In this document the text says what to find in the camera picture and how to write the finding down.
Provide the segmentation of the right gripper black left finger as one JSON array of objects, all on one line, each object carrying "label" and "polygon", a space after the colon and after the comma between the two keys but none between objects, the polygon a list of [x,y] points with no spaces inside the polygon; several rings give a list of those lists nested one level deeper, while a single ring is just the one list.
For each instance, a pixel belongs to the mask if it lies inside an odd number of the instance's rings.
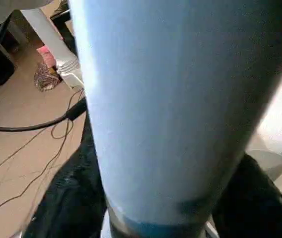
[{"label": "right gripper black left finger", "polygon": [[86,139],[51,180],[24,238],[98,238],[106,199],[93,139]]}]

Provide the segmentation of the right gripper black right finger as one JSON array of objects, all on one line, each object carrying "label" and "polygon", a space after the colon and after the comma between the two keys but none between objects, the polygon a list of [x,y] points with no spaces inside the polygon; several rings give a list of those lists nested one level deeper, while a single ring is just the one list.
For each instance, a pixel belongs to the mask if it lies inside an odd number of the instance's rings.
[{"label": "right gripper black right finger", "polygon": [[282,238],[282,193],[244,154],[212,218],[221,238]]}]

